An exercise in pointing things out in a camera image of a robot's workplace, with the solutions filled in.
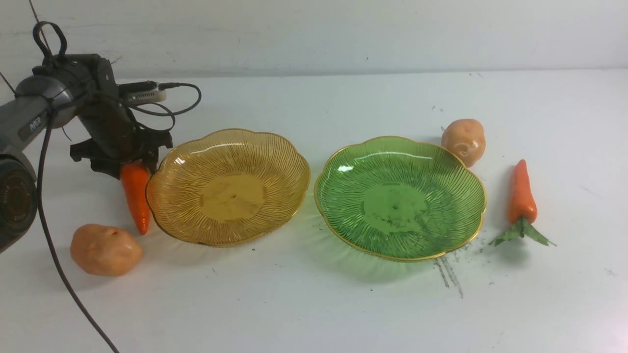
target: ridged plate surface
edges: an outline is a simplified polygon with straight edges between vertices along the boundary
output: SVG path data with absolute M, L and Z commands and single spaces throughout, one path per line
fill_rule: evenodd
M 150 179 L 146 198 L 169 235 L 234 246 L 289 221 L 309 183 L 310 166 L 287 139 L 228 129 L 170 151 Z
M 482 227 L 482 182 L 445 148 L 384 136 L 336 152 L 315 185 L 329 228 L 357 249 L 420 261 L 458 249 Z

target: electrical wire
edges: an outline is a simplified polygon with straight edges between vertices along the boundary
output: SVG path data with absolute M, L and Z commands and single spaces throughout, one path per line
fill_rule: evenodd
M 35 5 L 33 5 L 33 0 L 28 0 L 28 4 L 31 6 L 31 11 L 33 12 L 33 16 L 35 17 L 35 21 L 37 23 L 41 22 L 39 20 L 39 16 L 37 16 L 37 11 L 35 11 Z M 43 29 L 41 30 L 41 36 L 43 37 L 44 43 L 46 43 L 46 48 L 48 48 L 48 51 L 52 52 L 50 50 L 50 45 L 48 44 L 48 40 L 46 39 L 46 33 L 43 32 Z
M 44 169 L 44 165 L 46 161 L 46 152 L 48 151 L 48 145 L 50 144 L 50 135 L 53 129 L 52 127 L 54 126 L 53 124 L 57 116 L 56 110 L 52 108 L 52 100 L 49 100 L 49 103 L 50 103 L 50 108 L 51 108 L 49 111 L 50 117 L 48 118 L 48 126 L 46 127 L 46 133 L 44 134 L 43 144 L 41 146 L 39 167 L 37 168 L 37 201 L 38 201 L 37 209 L 39 210 L 41 228 L 43 229 L 44 236 L 46 237 L 46 242 L 48 243 L 48 248 L 50 249 L 50 255 L 52 256 L 52 261 L 55 263 L 55 268 L 57 269 L 57 273 L 59 274 L 59 277 L 61 277 L 63 284 L 65 285 L 66 289 L 70 293 L 70 296 L 72 297 L 72 299 L 74 299 L 74 302 L 76 303 L 80 311 L 83 313 L 83 315 L 85 315 L 89 323 L 92 324 L 92 326 L 100 334 L 102 339 L 105 340 L 109 348 L 111 348 L 111 351 L 113 351 L 113 353 L 120 353 L 120 351 L 116 348 L 113 342 L 111 342 L 111 339 L 109 339 L 107 334 L 105 334 L 105 332 L 100 328 L 100 326 L 98 326 L 98 323 L 96 323 L 94 318 L 87 311 L 83 303 L 80 301 L 79 296 L 76 294 L 76 292 L 74 292 L 74 289 L 72 288 L 70 282 L 68 281 L 68 278 L 65 276 L 65 273 L 63 272 L 63 268 L 61 267 L 61 263 L 59 262 L 59 257 L 57 256 L 57 251 L 55 250 L 55 245 L 52 242 L 52 236 L 50 235 L 50 230 L 48 229 L 48 222 L 46 221 L 46 215 L 44 214 L 44 211 L 43 211 L 43 169 Z
M 9 82 L 9 80 L 6 79 L 6 77 L 4 76 L 4 74 L 2 73 L 2 71 L 0 71 L 0 76 L 2 76 L 2 79 L 4 80 L 4 83 L 9 87 L 9 89 L 11 90 L 11 92 L 13 92 L 13 95 L 15 95 L 15 89 L 13 88 L 13 86 L 11 85 L 11 83 Z
M 35 13 L 35 9 L 33 7 L 33 3 L 31 0 L 29 0 L 29 3 L 31 4 L 31 8 L 33 10 L 33 14 L 35 15 L 35 17 L 37 17 L 36 13 Z M 46 41 L 46 48 L 48 50 L 47 54 L 50 54 L 49 57 L 52 57 L 51 51 L 50 51 L 50 47 L 48 46 L 48 42 Z M 13 87 L 9 84 L 9 82 L 6 80 L 6 78 L 4 76 L 2 76 L 4 81 L 9 85 L 9 88 L 11 88 L 11 90 L 14 92 Z M 82 79 L 78 80 L 79 83 L 81 83 L 82 85 L 84 85 L 84 82 Z M 108 99 L 113 99 L 114 101 L 117 101 L 118 103 L 120 103 L 122 106 L 124 106 L 127 109 L 134 109 L 136 111 L 139 112 L 143 112 L 145 114 L 149 114 L 152 116 L 169 116 L 172 119 L 172 126 L 168 129 L 166 129 L 166 131 L 169 131 L 170 129 L 172 129 L 176 123 L 176 116 L 186 113 L 192 109 L 194 109 L 201 100 L 201 91 L 198 88 L 198 86 L 196 85 L 192 85 L 192 84 L 185 84 L 185 83 L 167 83 L 167 84 L 163 84 L 160 85 L 160 89 L 164 90 L 164 89 L 171 89 L 171 88 L 175 88 L 175 87 L 192 87 L 194 88 L 197 93 L 198 93 L 198 97 L 197 100 L 194 104 L 192 104 L 190 107 L 177 111 L 177 112 L 172 112 L 169 108 L 165 107 L 162 104 L 159 103 L 149 103 L 149 104 L 153 104 L 156 105 L 162 109 L 164 109 L 166 112 L 165 113 L 159 113 L 159 112 L 153 112 L 153 111 L 149 111 L 146 109 L 142 109 L 139 108 L 138 106 L 133 106 L 131 104 L 128 104 L 127 102 L 124 102 L 122 99 L 117 98 L 117 97 L 113 97 L 111 95 L 105 94 L 103 92 L 89 92 L 86 91 L 83 95 L 76 97 L 75 100 L 71 103 L 68 104 L 64 104 L 61 105 L 59 107 L 53 107 L 53 102 L 55 97 L 52 98 L 46 98 L 44 96 L 42 96 L 42 98 L 46 99 L 46 101 L 48 102 L 48 109 L 46 114 L 48 114 L 48 124 L 46 127 L 46 132 L 44 134 L 44 140 L 43 140 L 43 144 L 41 146 L 41 153 L 40 153 L 40 160 L 39 160 L 39 165 L 38 165 L 38 171 L 37 171 L 37 199 L 38 199 L 38 211 L 39 211 L 39 216 L 40 216 L 40 221 L 41 221 L 41 228 L 43 229 L 43 233 L 44 236 L 46 238 L 46 242 L 48 243 L 48 248 L 50 250 L 50 255 L 52 256 L 52 260 L 55 264 L 55 268 L 57 269 L 57 273 L 59 274 L 59 277 L 61 277 L 61 281 L 63 282 L 63 284 L 65 285 L 66 289 L 68 290 L 68 292 L 70 293 L 70 296 L 72 297 L 72 299 L 74 299 L 74 302 L 76 303 L 76 305 L 78 306 L 78 308 L 80 309 L 80 311 L 83 313 L 83 315 L 85 315 L 86 319 L 92 324 L 93 328 L 98 332 L 98 334 L 102 337 L 102 339 L 107 343 L 107 345 L 109 346 L 109 348 L 111 349 L 111 351 L 113 353 L 119 353 L 119 350 L 116 348 L 116 346 L 113 344 L 113 342 L 111 341 L 111 339 L 107 336 L 107 334 L 105 334 L 105 332 L 101 329 L 101 327 L 98 325 L 98 323 L 96 323 L 96 321 L 94 320 L 94 318 L 91 316 L 91 314 L 87 311 L 87 309 L 85 308 L 85 306 L 83 305 L 83 303 L 80 301 L 79 296 L 76 294 L 76 292 L 74 292 L 74 289 L 72 288 L 69 280 L 67 279 L 67 277 L 65 276 L 65 273 L 63 272 L 63 268 L 61 267 L 61 263 L 59 262 L 59 258 L 57 256 L 57 251 L 55 250 L 55 245 L 52 241 L 52 236 L 50 235 L 50 230 L 48 228 L 48 222 L 46 221 L 46 216 L 43 210 L 43 170 L 44 170 L 44 165 L 45 165 L 45 160 L 46 160 L 46 153 L 48 151 L 48 145 L 50 144 L 50 136 L 53 130 L 53 126 L 54 126 L 54 121 L 55 118 L 57 116 L 57 112 L 62 110 L 62 109 L 66 109 L 72 106 L 77 105 L 83 98 L 85 95 L 89 96 L 90 98 L 93 98 L 96 95 L 99 95 L 101 97 L 106 97 Z M 129 117 L 132 118 L 133 123 L 135 125 L 135 127 L 137 129 L 144 129 L 144 130 L 153 130 L 149 127 L 147 127 L 144 124 L 141 124 L 140 122 L 137 121 L 137 119 L 135 119 L 135 117 L 130 114 Z
M 196 99 L 196 101 L 194 103 L 192 103 L 192 105 L 190 105 L 189 107 L 187 107 L 185 109 L 182 109 L 182 110 L 176 111 L 176 112 L 166 112 L 166 113 L 153 112 L 153 111 L 149 111 L 149 110 L 146 110 L 146 109 L 142 109 L 142 108 L 140 108 L 140 106 L 143 106 L 144 104 L 140 104 L 139 106 L 134 106 L 132 104 L 128 104 L 127 102 L 125 102 L 124 100 L 122 100 L 122 99 L 120 99 L 118 97 L 114 97 L 112 95 L 106 94 L 106 93 L 101 92 L 101 91 L 96 91 L 96 92 L 93 92 L 93 93 L 94 93 L 94 95 L 99 95 L 101 97 L 105 97 L 107 99 L 110 99 L 110 100 L 113 100 L 113 101 L 115 101 L 117 103 L 120 103 L 120 104 L 122 104 L 125 107 L 133 109 L 134 111 L 142 112 L 144 114 L 148 114 L 148 115 L 151 115 L 151 116 L 170 116 L 170 117 L 172 117 L 172 116 L 185 114 L 185 113 L 189 112 L 190 110 L 196 108 L 196 106 L 200 103 L 201 98 L 203 96 L 201 91 L 200 91 L 200 88 L 198 88 L 197 85 L 187 84 L 187 83 L 184 83 L 184 82 L 167 82 L 167 83 L 164 83 L 164 84 L 159 84 L 158 89 L 159 90 L 166 90 L 166 89 L 173 89 L 173 88 L 177 88 L 177 87 L 191 87 L 191 88 L 195 89 L 196 92 L 197 92 L 197 99 Z

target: gold plate rim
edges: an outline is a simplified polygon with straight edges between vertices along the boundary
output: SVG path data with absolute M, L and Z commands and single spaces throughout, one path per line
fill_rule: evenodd
M 213 136 L 215 134 L 223 133 L 225 131 L 242 131 L 244 133 L 249 133 L 249 134 L 253 134 L 253 135 L 257 135 L 257 134 L 259 134 L 259 135 L 273 135 L 273 136 L 277 136 L 277 137 L 285 140 L 289 144 L 291 150 L 296 154 L 296 156 L 305 162 L 305 166 L 306 166 L 305 171 L 306 171 L 306 174 L 307 174 L 307 183 L 305 185 L 305 191 L 302 193 L 301 200 L 300 200 L 298 206 L 295 207 L 295 210 L 292 213 L 292 215 L 290 215 L 290 217 L 286 221 L 278 224 L 276 227 L 274 227 L 270 231 L 261 232 L 259 234 L 256 234 L 255 236 L 252 236 L 250 238 L 244 239 L 242 241 L 228 242 L 228 243 L 221 243 L 221 244 L 211 244 L 211 243 L 205 243 L 205 242 L 192 242 L 192 241 L 186 241 L 184 239 L 180 239 L 179 237 L 176 237 L 173 234 L 171 234 L 170 232 L 166 231 L 162 227 L 162 225 L 160 224 L 159 220 L 155 216 L 155 211 L 153 210 L 153 207 L 151 206 L 151 203 L 150 203 L 150 201 L 148 199 L 148 188 L 149 188 L 149 186 L 152 183 L 157 182 L 155 177 L 158 174 L 163 173 L 165 171 L 165 169 L 166 169 L 166 166 L 171 164 L 172 158 L 169 159 L 168 157 L 169 156 L 171 157 L 172 155 L 175 155 L 177 153 L 178 149 L 180 149 L 181 147 L 186 146 L 188 144 L 201 142 L 201 141 L 203 141 L 203 140 L 205 140 L 205 139 L 207 139 L 207 138 L 209 138 L 209 137 L 211 137 L 211 136 Z M 155 224 L 157 225 L 157 227 L 159 227 L 159 229 L 162 232 L 164 232 L 165 234 L 169 235 L 170 237 L 172 237 L 172 238 L 174 238 L 176 240 L 179 240 L 179 241 L 189 242 L 191 244 L 201 244 L 201 245 L 210 246 L 210 247 L 234 247 L 234 246 L 240 246 L 240 245 L 243 245 L 243 244 L 247 244 L 247 243 L 253 242 L 253 241 L 255 241 L 255 240 L 257 240 L 257 239 L 259 239 L 259 238 L 261 238 L 263 236 L 266 236 L 266 235 L 268 235 L 268 234 L 278 230 L 282 226 L 286 225 L 297 214 L 297 212 L 299 212 L 299 210 L 303 207 L 303 204 L 305 203 L 305 199 L 306 199 L 307 193 L 308 193 L 308 191 L 310 189 L 310 182 L 311 182 L 311 166 L 310 166 L 310 163 L 308 162 L 308 160 L 301 153 L 299 153 L 299 151 L 296 149 L 296 147 L 294 146 L 294 144 L 290 140 L 288 140 L 287 138 L 285 138 L 282 135 L 279 135 L 279 134 L 276 134 L 276 133 L 269 133 L 269 132 L 266 132 L 266 131 L 253 131 L 253 130 L 248 130 L 248 129 L 229 128 L 229 129 L 221 129 L 221 130 L 214 131 L 214 132 L 212 132 L 210 134 L 205 135 L 202 138 L 189 140 L 189 141 L 187 141 L 185 143 L 182 143 L 182 144 L 178 145 L 177 147 L 171 149 L 164 156 L 164 158 L 161 160 L 161 163 L 160 163 L 159 167 L 157 168 L 155 173 L 153 175 L 151 175 L 150 179 L 148 180 L 148 183 L 146 183 L 146 189 L 144 191 L 144 194 L 145 194 L 145 197 L 146 197 L 146 203 L 148 204 L 148 208 L 151 211 L 151 216 L 153 217 L 153 220 L 154 220 Z
M 321 205 L 318 201 L 318 184 L 321 180 L 321 177 L 323 176 L 323 174 L 325 174 L 325 171 L 327 170 L 327 168 L 329 167 L 329 163 L 333 160 L 334 157 L 336 157 L 337 154 L 339 154 L 340 152 L 349 149 L 349 148 L 354 148 L 354 147 L 358 147 L 358 146 L 362 146 L 365 145 L 371 141 L 375 141 L 378 139 L 387 139 L 387 138 L 396 138 L 396 139 L 403 139 L 405 141 L 409 141 L 412 142 L 414 144 L 419 144 L 419 145 L 428 145 L 428 146 L 435 146 L 437 148 L 440 148 L 444 151 L 446 151 L 449 155 L 452 155 L 454 158 L 456 158 L 456 160 L 464 167 L 464 169 L 467 171 L 467 173 L 471 174 L 479 183 L 480 186 L 482 186 L 482 195 L 484 196 L 484 204 L 482 206 L 482 211 L 480 213 L 480 223 L 478 224 L 478 228 L 475 230 L 475 232 L 463 243 L 461 243 L 461 245 L 459 245 L 458 247 L 448 250 L 448 251 L 442 251 L 438 254 L 434 254 L 431 256 L 424 256 L 422 258 L 396 258 L 394 256 L 387 256 L 387 255 L 383 255 L 383 254 L 379 254 L 376 253 L 374 251 L 370 251 L 368 249 L 364 249 L 363 247 L 357 246 L 351 242 L 349 242 L 348 240 L 344 239 L 344 237 L 342 237 L 333 227 L 332 225 L 329 223 L 329 220 L 327 219 L 327 217 L 325 216 L 325 214 L 323 213 L 323 210 L 321 208 Z M 475 239 L 475 237 L 477 237 L 478 234 L 480 234 L 480 231 L 482 230 L 482 226 L 484 225 L 484 219 L 485 219 L 485 213 L 486 213 L 486 205 L 487 205 L 487 194 L 486 194 L 486 188 L 484 187 L 484 183 L 482 183 L 482 180 L 471 170 L 469 170 L 469 168 L 467 168 L 465 166 L 465 163 L 455 154 L 453 154 L 450 150 L 444 148 L 443 146 L 439 146 L 435 143 L 429 143 L 429 142 L 420 142 L 420 141 L 415 141 L 413 139 L 409 139 L 409 138 L 405 138 L 403 136 L 395 136 L 395 135 L 385 135 L 385 136 L 378 136 L 375 138 L 371 138 L 368 139 L 364 142 L 361 143 L 354 143 L 354 144 L 350 144 L 348 146 L 344 146 L 343 148 L 338 149 L 336 152 L 334 152 L 334 154 L 332 154 L 327 161 L 325 162 L 325 166 L 323 167 L 323 170 L 321 171 L 321 173 L 319 174 L 319 176 L 316 179 L 316 182 L 314 183 L 314 202 L 316 203 L 316 207 L 318 209 L 318 212 L 320 213 L 320 215 L 323 217 L 323 220 L 325 220 L 325 223 L 327 225 L 327 227 L 331 230 L 332 233 L 334 233 L 340 240 L 342 240 L 344 243 L 350 245 L 352 248 L 362 251 L 363 253 L 367 253 L 369 255 L 373 255 L 373 256 L 377 256 L 379 258 L 383 258 L 386 260 L 391 260 L 391 261 L 397 261 L 397 262 L 402 262 L 402 263 L 413 263 L 413 262 L 419 262 L 419 261 L 425 261 L 425 260 L 429 260 L 429 259 L 436 259 L 439 258 L 445 254 L 454 252 L 458 249 L 460 249 L 461 247 L 467 245 L 468 243 L 470 243 L 473 239 Z

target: orange carrot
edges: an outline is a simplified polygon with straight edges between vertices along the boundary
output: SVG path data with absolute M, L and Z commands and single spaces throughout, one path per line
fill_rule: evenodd
M 505 241 L 527 236 L 545 246 L 556 245 L 539 233 L 532 223 L 536 220 L 536 203 L 530 189 L 530 177 L 525 160 L 519 161 L 512 174 L 512 191 L 508 203 L 508 221 L 512 224 L 510 229 L 493 239 L 489 245 L 498 246 Z
M 124 164 L 120 167 L 120 181 L 126 196 L 126 203 L 141 235 L 148 232 L 151 211 L 146 201 L 146 184 L 150 173 L 141 161 Z
M 508 221 L 511 224 L 524 217 L 530 224 L 534 223 L 537 216 L 536 203 L 530 188 L 530 177 L 525 160 L 519 161 L 512 174 L 512 192 L 508 204 Z

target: plastic vegetable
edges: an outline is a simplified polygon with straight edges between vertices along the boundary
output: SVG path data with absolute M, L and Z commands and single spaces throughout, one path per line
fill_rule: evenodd
M 475 119 L 456 120 L 447 126 L 440 144 L 457 155 L 469 168 L 482 157 L 486 149 L 484 127 Z
M 537 210 L 532 189 L 530 188 L 530 177 L 528 175 L 528 165 L 525 160 L 519 161 L 514 167 L 512 174 L 512 191 L 508 204 L 508 221 L 512 227 L 502 235 L 496 237 L 489 243 L 498 246 L 504 241 L 510 241 L 517 237 L 528 236 L 532 240 L 540 242 L 545 246 L 550 244 L 556 246 L 545 236 L 539 233 L 532 223 L 536 220 Z
M 120 181 L 122 181 L 126 203 L 141 235 L 148 232 L 151 221 L 151 211 L 146 201 L 148 179 L 150 179 L 150 172 L 141 161 L 124 164 L 120 168 Z
M 70 255 L 89 274 L 117 277 L 137 265 L 142 248 L 124 229 L 85 224 L 74 232 Z

